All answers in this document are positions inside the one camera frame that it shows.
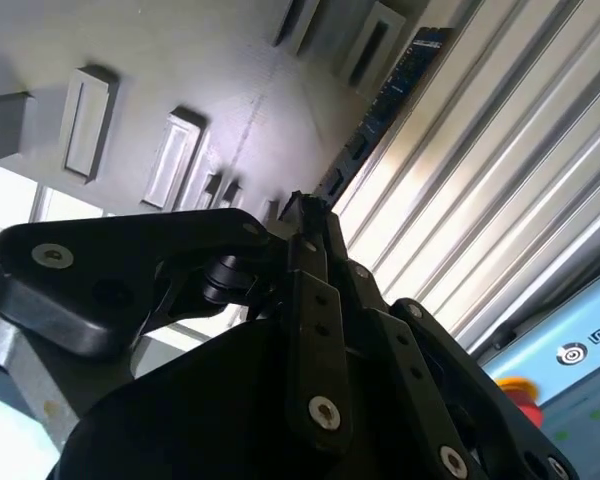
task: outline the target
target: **bolt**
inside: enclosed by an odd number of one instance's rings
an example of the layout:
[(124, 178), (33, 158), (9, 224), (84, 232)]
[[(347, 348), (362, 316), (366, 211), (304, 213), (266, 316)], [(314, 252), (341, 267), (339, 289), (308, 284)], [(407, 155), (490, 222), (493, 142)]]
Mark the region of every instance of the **bolt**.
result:
[(362, 278), (369, 278), (369, 272), (362, 265), (356, 267), (356, 273)]
[(446, 445), (440, 448), (440, 459), (447, 470), (456, 478), (465, 480), (469, 476), (467, 464), (458, 452)]
[(243, 223), (242, 228), (244, 228), (247, 232), (252, 233), (254, 235), (258, 235), (258, 233), (260, 233), (260, 232), (258, 232), (258, 229), (255, 226), (251, 225), (250, 223)]
[(549, 457), (548, 460), (549, 460), (549, 465), (551, 465), (551, 467), (553, 468), (553, 471), (556, 472), (562, 480), (569, 480), (569, 474), (567, 473), (567, 471), (564, 469), (564, 467), (562, 466), (562, 464), (560, 462), (558, 462), (553, 457)]
[(309, 415), (324, 430), (334, 431), (340, 427), (338, 407), (326, 397), (313, 397), (309, 402)]
[(46, 268), (62, 270), (73, 265), (71, 250), (55, 243), (43, 243), (31, 250), (33, 260)]
[(317, 252), (318, 251), (318, 249), (316, 248), (316, 246), (313, 243), (309, 242), (308, 240), (304, 241), (304, 246), (308, 250), (311, 250), (312, 252)]
[(413, 304), (409, 305), (409, 313), (411, 313), (411, 315), (413, 315), (416, 318), (422, 318), (422, 310), (420, 310)]

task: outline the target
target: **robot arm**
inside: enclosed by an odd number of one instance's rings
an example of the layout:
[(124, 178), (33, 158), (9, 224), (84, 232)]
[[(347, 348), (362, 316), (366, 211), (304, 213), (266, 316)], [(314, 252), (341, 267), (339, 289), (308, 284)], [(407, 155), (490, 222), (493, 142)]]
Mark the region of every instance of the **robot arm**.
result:
[[(578, 478), (422, 305), (384, 302), (321, 200), (282, 220), (0, 235), (0, 366), (62, 449), (50, 478)], [(142, 334), (228, 303), (244, 324), (132, 378)]]

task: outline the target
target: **metal screw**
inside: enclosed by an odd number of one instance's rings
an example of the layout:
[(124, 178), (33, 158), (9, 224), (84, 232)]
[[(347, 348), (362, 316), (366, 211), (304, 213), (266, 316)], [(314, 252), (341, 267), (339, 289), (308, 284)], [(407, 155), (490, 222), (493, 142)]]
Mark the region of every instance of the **metal screw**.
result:
[(416, 318), (422, 318), (422, 310), (420, 310), (418, 307), (416, 307), (413, 304), (409, 305), (409, 312), (411, 313), (411, 315), (413, 315)]
[(362, 265), (356, 267), (356, 273), (362, 278), (369, 278), (369, 272)]
[(549, 465), (551, 465), (551, 467), (553, 468), (553, 471), (556, 472), (562, 480), (569, 480), (569, 474), (567, 473), (567, 471), (564, 469), (564, 467), (562, 466), (562, 464), (560, 462), (558, 462), (553, 457), (549, 457), (548, 460), (549, 460)]
[(304, 246), (308, 250), (311, 250), (312, 252), (317, 252), (318, 251), (318, 249), (316, 248), (316, 246), (313, 243), (309, 242), (308, 240), (304, 241)]
[(446, 445), (440, 448), (440, 459), (451, 475), (460, 480), (465, 480), (469, 476), (467, 464), (458, 452)]
[(36, 263), (46, 268), (62, 270), (73, 265), (73, 253), (67, 247), (55, 243), (43, 243), (31, 250)]
[(321, 428), (329, 431), (340, 427), (338, 407), (326, 397), (313, 397), (309, 401), (309, 415)]
[(242, 228), (244, 228), (247, 232), (252, 233), (254, 235), (258, 235), (260, 233), (258, 231), (258, 229), (255, 226), (251, 225), (250, 223), (243, 223)]

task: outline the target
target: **rectangular ceiling light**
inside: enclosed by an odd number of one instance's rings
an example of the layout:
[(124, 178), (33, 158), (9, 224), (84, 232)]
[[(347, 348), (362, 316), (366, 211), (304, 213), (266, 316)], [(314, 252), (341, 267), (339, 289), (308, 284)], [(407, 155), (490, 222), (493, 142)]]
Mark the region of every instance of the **rectangular ceiling light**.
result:
[(204, 128), (204, 119), (182, 108), (169, 115), (143, 203), (173, 209), (190, 163), (200, 150)]
[(376, 2), (340, 71), (340, 78), (373, 95), (389, 55), (404, 25), (404, 17)]
[(118, 78), (97, 66), (75, 70), (60, 127), (62, 168), (82, 183), (94, 180), (111, 123)]
[(291, 53), (297, 55), (302, 50), (307, 34), (309, 33), (311, 23), (317, 21), (315, 17), (319, 5), (320, 0), (305, 0), (304, 2), (300, 3), (300, 9), (297, 13), (294, 12), (294, 6), (290, 7), (291, 11), (289, 11), (288, 15), (294, 18), (287, 18), (285, 21), (293, 22), (295, 20), (295, 25), (292, 27), (293, 31), (291, 32), (288, 46), (288, 49)]

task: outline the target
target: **blue panel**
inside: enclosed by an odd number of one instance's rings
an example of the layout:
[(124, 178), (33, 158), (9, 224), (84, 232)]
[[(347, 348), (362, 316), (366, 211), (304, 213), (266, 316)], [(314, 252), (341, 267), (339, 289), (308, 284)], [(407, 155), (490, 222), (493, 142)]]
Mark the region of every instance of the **blue panel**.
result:
[[(573, 364), (558, 356), (574, 355)], [(578, 350), (586, 351), (581, 361)], [(520, 376), (536, 383), (544, 404), (600, 368), (600, 279), (549, 315), (540, 325), (491, 360), (485, 371), (494, 379)]]
[(485, 367), (539, 388), (542, 431), (581, 480), (600, 480), (600, 278)]

